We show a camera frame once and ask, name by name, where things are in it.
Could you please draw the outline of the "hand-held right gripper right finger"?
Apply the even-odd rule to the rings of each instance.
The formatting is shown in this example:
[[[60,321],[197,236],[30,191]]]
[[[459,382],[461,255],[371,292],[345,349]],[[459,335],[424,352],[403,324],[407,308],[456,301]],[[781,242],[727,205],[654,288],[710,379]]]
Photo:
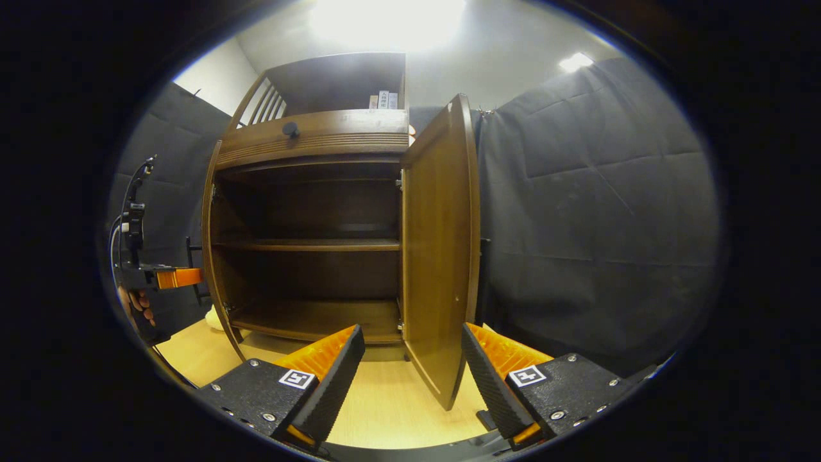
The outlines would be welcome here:
[[[578,353],[552,357],[472,323],[462,327],[461,348],[496,430],[513,450],[591,423],[639,385]]]

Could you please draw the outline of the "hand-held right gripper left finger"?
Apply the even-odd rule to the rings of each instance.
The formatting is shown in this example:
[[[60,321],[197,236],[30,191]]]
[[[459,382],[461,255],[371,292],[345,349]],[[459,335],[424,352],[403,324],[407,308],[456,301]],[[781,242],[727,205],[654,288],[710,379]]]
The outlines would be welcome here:
[[[199,399],[267,438],[316,450],[328,439],[366,353],[359,324],[269,362],[248,359]]]

